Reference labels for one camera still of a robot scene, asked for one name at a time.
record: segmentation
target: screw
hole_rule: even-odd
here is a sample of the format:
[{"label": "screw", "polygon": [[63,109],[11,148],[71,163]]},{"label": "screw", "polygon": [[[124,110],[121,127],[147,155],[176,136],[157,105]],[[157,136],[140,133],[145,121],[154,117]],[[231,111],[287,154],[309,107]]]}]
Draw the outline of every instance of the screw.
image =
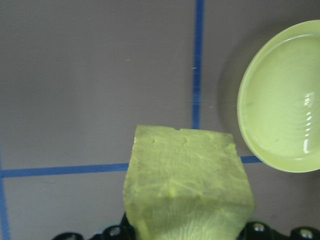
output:
[{"label": "screw", "polygon": [[111,237],[119,235],[121,232],[120,227],[116,226],[110,229],[109,234]]},{"label": "screw", "polygon": [[312,232],[308,229],[301,229],[300,230],[300,235],[304,238],[304,239],[312,239],[314,237],[314,235],[312,234]]},{"label": "screw", "polygon": [[253,229],[256,232],[263,232],[265,230],[265,226],[259,222],[256,222],[255,224],[253,224]]}]

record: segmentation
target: bowl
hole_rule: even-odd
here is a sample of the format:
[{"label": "bowl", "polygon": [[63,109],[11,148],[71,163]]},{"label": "bowl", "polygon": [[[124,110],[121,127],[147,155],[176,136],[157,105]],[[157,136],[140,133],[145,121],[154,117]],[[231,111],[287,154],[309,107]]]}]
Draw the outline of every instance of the bowl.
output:
[{"label": "bowl", "polygon": [[259,50],[241,81],[237,116],[262,162],[293,173],[320,169],[320,20],[291,26]]}]

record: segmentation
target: blue tape line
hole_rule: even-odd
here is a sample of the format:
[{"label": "blue tape line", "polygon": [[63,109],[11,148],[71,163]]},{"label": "blue tape line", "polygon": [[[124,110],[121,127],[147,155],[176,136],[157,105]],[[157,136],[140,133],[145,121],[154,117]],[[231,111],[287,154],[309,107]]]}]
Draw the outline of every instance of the blue tape line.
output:
[{"label": "blue tape line", "polygon": [[121,172],[128,170],[128,163],[85,165],[85,166],[62,166],[27,169],[2,170],[3,178],[21,178],[34,176],[64,175],[64,174],[91,174],[105,172]]},{"label": "blue tape line", "polygon": [[196,0],[193,59],[192,128],[200,129],[201,76],[205,0]]},{"label": "blue tape line", "polygon": [[241,161],[243,164],[262,163],[256,156],[242,156]]},{"label": "blue tape line", "polygon": [[2,162],[1,162],[1,153],[0,153],[0,217],[1,217],[1,230],[2,230],[2,239],[10,240],[10,227],[9,227],[9,218],[7,210],[7,200],[6,200],[6,191],[4,180],[2,176]]}]

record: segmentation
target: yellow sponge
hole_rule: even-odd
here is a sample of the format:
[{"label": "yellow sponge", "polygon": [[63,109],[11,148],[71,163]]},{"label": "yellow sponge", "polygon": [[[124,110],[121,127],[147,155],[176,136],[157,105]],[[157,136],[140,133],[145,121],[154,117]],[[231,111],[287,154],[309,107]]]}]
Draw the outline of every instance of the yellow sponge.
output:
[{"label": "yellow sponge", "polygon": [[235,240],[255,209],[231,134],[139,125],[124,184],[138,240]]}]

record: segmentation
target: gray surface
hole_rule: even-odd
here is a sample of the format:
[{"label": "gray surface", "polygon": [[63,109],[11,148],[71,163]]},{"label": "gray surface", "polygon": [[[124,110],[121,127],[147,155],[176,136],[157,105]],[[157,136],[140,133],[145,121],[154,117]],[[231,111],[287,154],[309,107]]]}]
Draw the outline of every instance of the gray surface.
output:
[{"label": "gray surface", "polygon": [[[4,169],[127,163],[136,124],[190,128],[193,0],[4,1],[0,144]],[[231,132],[242,75],[274,34],[320,17],[307,0],[206,1],[201,126]],[[245,165],[255,218],[283,233],[320,228],[320,172]],[[124,211],[125,172],[6,178],[13,240],[86,237]]]},{"label": "gray surface", "polygon": [[85,239],[124,213],[126,172],[7,178],[11,239],[50,240],[63,232]]},{"label": "gray surface", "polygon": [[137,124],[189,128],[194,2],[6,1],[4,169],[127,163]]},{"label": "gray surface", "polygon": [[301,226],[320,229],[320,171],[282,172],[263,163],[245,164],[244,168],[257,204],[252,220],[286,235]]}]

